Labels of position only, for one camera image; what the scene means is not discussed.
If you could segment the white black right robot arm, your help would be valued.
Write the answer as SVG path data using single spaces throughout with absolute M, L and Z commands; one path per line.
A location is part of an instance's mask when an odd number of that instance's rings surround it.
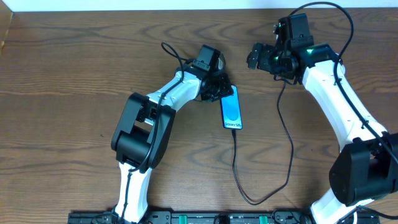
M 364 107 L 345 77 L 340 54 L 314 42 L 305 14 L 279 19 L 274 34 L 275 45 L 253 46 L 249 68 L 303 85 L 320 105 L 339 144 L 329 172 L 330 188 L 310 207 L 312 222 L 357 223 L 367 204 L 397 192 L 397 135 Z

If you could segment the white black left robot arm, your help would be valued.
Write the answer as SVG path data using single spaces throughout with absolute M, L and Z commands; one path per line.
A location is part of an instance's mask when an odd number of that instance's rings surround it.
M 159 90 L 127 99 L 111 140 L 121 171 L 116 223 L 139 223 L 146 214 L 150 175 L 167 149 L 178 110 L 197 97 L 213 102 L 231 94 L 224 60 L 212 65 L 194 60 Z

